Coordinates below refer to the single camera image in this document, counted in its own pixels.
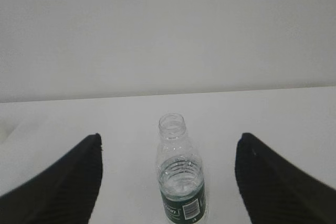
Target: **green label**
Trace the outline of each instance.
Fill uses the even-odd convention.
[[[172,201],[161,192],[167,217],[176,224],[191,224],[199,221],[205,211],[204,184],[198,193],[185,201]]]

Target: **bottle neck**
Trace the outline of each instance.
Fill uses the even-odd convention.
[[[186,139],[187,128],[179,114],[167,114],[159,120],[160,139],[164,142],[176,142]]]

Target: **clear plastic bottle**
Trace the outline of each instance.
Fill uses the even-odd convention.
[[[205,224],[208,208],[202,159],[188,137],[183,117],[164,115],[159,131],[156,172],[168,223]]]

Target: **bottle opening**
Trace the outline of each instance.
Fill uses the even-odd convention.
[[[184,135],[186,126],[183,116],[176,113],[166,114],[159,120],[160,135],[165,139],[177,139]]]

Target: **plastic bottle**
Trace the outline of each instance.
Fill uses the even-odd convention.
[[[184,119],[167,114],[159,120],[156,172],[170,224],[205,224],[207,201],[202,159],[188,137]]]

